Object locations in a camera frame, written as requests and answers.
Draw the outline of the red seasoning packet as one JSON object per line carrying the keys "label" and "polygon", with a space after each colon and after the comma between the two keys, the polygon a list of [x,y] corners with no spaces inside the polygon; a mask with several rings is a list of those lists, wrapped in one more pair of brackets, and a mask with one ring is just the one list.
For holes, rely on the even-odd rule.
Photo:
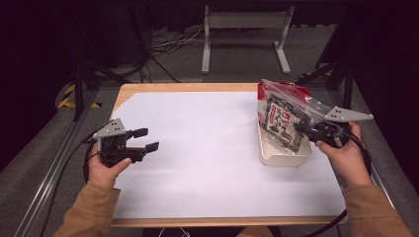
{"label": "red seasoning packet", "polygon": [[257,99],[265,100],[268,92],[287,92],[300,100],[311,97],[310,92],[305,87],[296,83],[262,79],[258,83]]}

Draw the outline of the black metal stand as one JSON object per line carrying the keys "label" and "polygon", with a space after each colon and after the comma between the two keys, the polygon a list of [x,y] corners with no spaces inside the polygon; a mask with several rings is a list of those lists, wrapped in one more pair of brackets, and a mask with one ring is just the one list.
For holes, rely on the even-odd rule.
{"label": "black metal stand", "polygon": [[[337,101],[338,105],[335,107],[351,110],[354,80],[351,64],[346,60],[328,63],[307,76],[300,77],[295,83],[306,85],[328,72],[330,72],[330,76],[324,82],[324,87],[332,93]],[[323,118],[332,109],[322,110],[321,117]]]}
{"label": "black metal stand", "polygon": [[129,84],[129,81],[122,76],[112,72],[111,70],[100,66],[99,64],[79,58],[74,63],[74,85],[75,85],[75,116],[74,121],[78,121],[86,108],[90,105],[87,104],[83,95],[83,86],[86,85],[89,91],[98,91],[101,83],[99,76],[96,72],[104,74],[106,77],[120,84]]}

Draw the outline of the white divided plastic box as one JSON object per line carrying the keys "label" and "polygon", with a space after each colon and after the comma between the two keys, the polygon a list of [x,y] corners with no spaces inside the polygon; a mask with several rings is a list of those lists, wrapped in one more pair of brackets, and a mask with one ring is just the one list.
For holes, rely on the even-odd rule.
{"label": "white divided plastic box", "polygon": [[261,148],[261,161],[267,166],[297,167],[300,166],[312,154],[312,148],[305,135],[299,134],[290,121],[280,126],[280,132],[288,134],[293,141],[297,141],[300,135],[300,144],[297,152],[284,146],[282,138],[266,131],[262,127],[264,116],[258,113],[258,131]]}

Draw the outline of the person's left hand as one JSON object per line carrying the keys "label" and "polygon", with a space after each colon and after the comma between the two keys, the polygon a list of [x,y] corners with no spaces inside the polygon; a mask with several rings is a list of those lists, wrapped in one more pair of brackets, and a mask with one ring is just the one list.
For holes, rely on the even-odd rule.
{"label": "person's left hand", "polygon": [[118,164],[108,167],[102,162],[102,157],[98,152],[98,145],[94,144],[88,160],[88,181],[96,186],[112,189],[115,186],[118,175],[124,171],[131,160],[125,158]]}

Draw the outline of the white table sheet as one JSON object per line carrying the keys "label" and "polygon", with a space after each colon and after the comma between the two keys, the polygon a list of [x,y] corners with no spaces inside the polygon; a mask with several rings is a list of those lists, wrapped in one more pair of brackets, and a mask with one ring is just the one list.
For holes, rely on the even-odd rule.
{"label": "white table sheet", "polygon": [[115,117],[157,142],[117,179],[117,218],[336,216],[345,202],[319,150],[298,167],[261,161],[254,92],[137,93]]}

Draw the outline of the person's right hand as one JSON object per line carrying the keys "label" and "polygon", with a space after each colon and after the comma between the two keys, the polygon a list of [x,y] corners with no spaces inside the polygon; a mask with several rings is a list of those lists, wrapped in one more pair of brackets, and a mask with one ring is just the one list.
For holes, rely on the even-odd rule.
{"label": "person's right hand", "polygon": [[332,167],[343,177],[348,187],[373,184],[365,166],[361,148],[354,141],[348,141],[339,149],[321,140],[316,142],[316,146],[329,158]]}

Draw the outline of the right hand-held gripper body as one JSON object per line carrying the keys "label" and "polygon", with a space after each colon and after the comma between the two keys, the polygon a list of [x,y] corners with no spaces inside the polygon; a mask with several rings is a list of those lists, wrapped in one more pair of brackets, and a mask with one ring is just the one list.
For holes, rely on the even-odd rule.
{"label": "right hand-held gripper body", "polygon": [[363,114],[348,109],[334,107],[323,119],[314,126],[319,129],[320,141],[327,143],[334,148],[343,147],[351,137],[350,121],[361,121],[373,119],[372,114]]}

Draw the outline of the yellow black floor tape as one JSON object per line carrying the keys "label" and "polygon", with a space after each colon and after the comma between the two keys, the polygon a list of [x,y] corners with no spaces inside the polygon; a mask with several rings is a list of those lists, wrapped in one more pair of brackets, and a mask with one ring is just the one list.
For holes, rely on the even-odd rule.
{"label": "yellow black floor tape", "polygon": [[75,91],[75,84],[71,83],[66,89],[61,101],[58,103],[59,108],[76,108],[76,104],[69,101],[71,94]]}

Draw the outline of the clear seaweed packet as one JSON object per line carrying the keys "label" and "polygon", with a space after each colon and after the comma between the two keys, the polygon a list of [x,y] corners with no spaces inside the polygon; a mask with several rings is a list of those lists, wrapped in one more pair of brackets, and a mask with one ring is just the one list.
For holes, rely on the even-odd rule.
{"label": "clear seaweed packet", "polygon": [[312,97],[300,100],[287,92],[268,92],[265,100],[258,100],[258,113],[265,117],[262,127],[281,137],[284,146],[294,152],[298,151],[300,135],[293,141],[288,134],[280,132],[280,126],[292,121],[295,131],[306,136],[306,130],[320,122],[321,111],[327,109],[331,108]]}

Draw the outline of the white metal stand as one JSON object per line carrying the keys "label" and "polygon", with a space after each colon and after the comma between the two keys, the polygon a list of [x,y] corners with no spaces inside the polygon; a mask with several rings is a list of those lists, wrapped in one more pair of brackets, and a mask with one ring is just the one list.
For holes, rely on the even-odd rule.
{"label": "white metal stand", "polygon": [[211,29],[280,29],[281,37],[273,42],[283,73],[289,75],[291,69],[284,52],[284,45],[291,26],[294,6],[280,12],[213,12],[205,7],[205,41],[202,59],[202,73],[210,72],[210,30]]}

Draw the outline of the aluminium rail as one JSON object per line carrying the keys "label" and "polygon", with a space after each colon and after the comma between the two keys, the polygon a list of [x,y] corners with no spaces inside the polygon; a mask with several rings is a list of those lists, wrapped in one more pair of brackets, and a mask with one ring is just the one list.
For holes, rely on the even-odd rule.
{"label": "aluminium rail", "polygon": [[58,178],[62,176],[66,165],[74,152],[80,145],[85,142],[82,138],[75,148],[71,147],[72,142],[75,140],[76,134],[79,132],[80,127],[87,117],[87,114],[97,97],[97,91],[90,91],[86,93],[86,97],[82,100],[84,108],[81,110],[78,119],[74,121],[69,127],[62,144],[60,145],[56,155],[54,156],[44,178],[42,179],[35,196],[32,199],[24,217],[22,218],[18,228],[16,229],[13,237],[30,237],[30,233],[35,227],[35,224],[47,202],[52,191],[57,187]]}
{"label": "aluminium rail", "polygon": [[377,123],[374,120],[361,121],[363,141],[373,158],[374,181],[384,189],[387,198],[398,211],[414,237],[417,228],[416,193],[402,171]]}

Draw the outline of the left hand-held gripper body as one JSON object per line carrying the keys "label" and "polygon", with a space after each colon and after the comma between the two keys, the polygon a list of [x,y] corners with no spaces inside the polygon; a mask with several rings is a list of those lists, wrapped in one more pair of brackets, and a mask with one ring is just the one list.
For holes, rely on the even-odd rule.
{"label": "left hand-held gripper body", "polygon": [[129,148],[126,143],[133,138],[133,130],[127,130],[119,118],[114,118],[93,133],[98,142],[98,151],[109,166],[114,166],[125,158],[132,163],[140,162],[147,154],[144,148]]}

